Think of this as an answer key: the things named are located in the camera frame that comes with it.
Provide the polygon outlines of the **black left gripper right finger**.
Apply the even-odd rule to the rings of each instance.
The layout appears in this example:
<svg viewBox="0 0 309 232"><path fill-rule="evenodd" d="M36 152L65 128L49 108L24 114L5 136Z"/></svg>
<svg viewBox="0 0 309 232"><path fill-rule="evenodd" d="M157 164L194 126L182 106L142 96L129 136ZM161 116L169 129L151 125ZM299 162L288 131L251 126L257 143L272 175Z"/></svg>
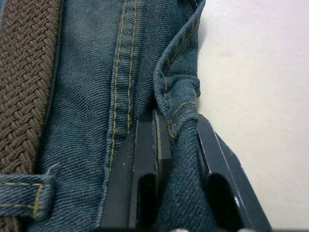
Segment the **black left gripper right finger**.
<svg viewBox="0 0 309 232"><path fill-rule="evenodd" d="M203 115L197 123L201 184L220 229L271 229L237 157Z"/></svg>

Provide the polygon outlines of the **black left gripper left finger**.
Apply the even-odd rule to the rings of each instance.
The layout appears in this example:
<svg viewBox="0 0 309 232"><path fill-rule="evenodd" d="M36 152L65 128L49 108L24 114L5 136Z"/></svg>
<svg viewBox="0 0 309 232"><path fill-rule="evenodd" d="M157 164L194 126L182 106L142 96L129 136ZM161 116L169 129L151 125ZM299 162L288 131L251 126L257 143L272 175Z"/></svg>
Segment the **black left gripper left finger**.
<svg viewBox="0 0 309 232"><path fill-rule="evenodd" d="M171 170L166 120L140 115L114 157L100 229L154 229Z"/></svg>

